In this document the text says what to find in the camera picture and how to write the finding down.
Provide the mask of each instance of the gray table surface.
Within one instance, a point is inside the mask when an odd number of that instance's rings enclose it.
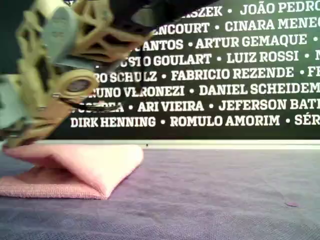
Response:
[[[320,240],[319,156],[145,150],[109,200],[0,197],[0,239]],[[0,176],[30,167],[0,155]]]

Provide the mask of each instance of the microfiber cloth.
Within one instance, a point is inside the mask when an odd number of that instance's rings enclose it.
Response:
[[[17,198],[106,200],[144,157],[135,145],[31,144],[2,150],[34,164],[0,178],[0,196]]]

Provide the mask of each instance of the white wall trim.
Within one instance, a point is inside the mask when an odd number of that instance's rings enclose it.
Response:
[[[320,140],[42,140],[38,143],[139,145],[144,149],[320,150]]]

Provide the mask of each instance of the pink cloth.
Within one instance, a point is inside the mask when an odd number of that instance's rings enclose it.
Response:
[[[35,165],[0,178],[0,196],[18,198],[108,199],[144,157],[134,145],[32,144],[3,152]]]

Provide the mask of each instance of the lattice-structured robot link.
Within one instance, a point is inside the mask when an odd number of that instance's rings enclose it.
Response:
[[[18,74],[0,77],[0,135],[7,145],[48,137],[98,87],[96,65],[114,71],[154,29],[215,0],[173,2],[77,0],[69,7],[35,0],[16,32]]]

